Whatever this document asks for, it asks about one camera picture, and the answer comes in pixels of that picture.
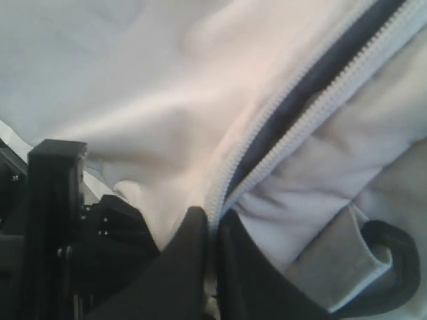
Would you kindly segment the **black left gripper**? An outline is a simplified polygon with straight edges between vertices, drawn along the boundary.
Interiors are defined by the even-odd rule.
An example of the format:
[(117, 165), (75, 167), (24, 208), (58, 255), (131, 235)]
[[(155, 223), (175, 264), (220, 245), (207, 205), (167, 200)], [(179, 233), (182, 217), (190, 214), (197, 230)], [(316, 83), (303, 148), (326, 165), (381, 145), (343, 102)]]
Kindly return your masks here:
[(2, 319), (153, 319), (147, 270), (159, 251), (141, 213), (120, 197), (83, 194), (87, 145), (46, 139), (2, 176), (23, 209), (1, 237)]

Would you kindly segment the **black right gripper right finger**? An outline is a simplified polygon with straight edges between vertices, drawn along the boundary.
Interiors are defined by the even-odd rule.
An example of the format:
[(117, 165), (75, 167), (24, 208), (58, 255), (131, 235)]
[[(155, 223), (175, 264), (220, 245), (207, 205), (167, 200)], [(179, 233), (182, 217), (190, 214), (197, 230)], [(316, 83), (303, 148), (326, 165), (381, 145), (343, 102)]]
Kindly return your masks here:
[(218, 229), (218, 303), (222, 319), (333, 319), (265, 258), (235, 211)]

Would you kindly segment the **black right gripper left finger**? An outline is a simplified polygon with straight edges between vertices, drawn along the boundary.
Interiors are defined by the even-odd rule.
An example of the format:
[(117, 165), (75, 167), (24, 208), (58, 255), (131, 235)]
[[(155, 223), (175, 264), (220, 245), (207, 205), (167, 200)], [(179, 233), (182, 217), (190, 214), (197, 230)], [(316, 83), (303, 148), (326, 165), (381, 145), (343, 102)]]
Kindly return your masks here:
[(90, 319), (202, 319), (207, 216), (190, 207), (173, 239), (128, 287)]

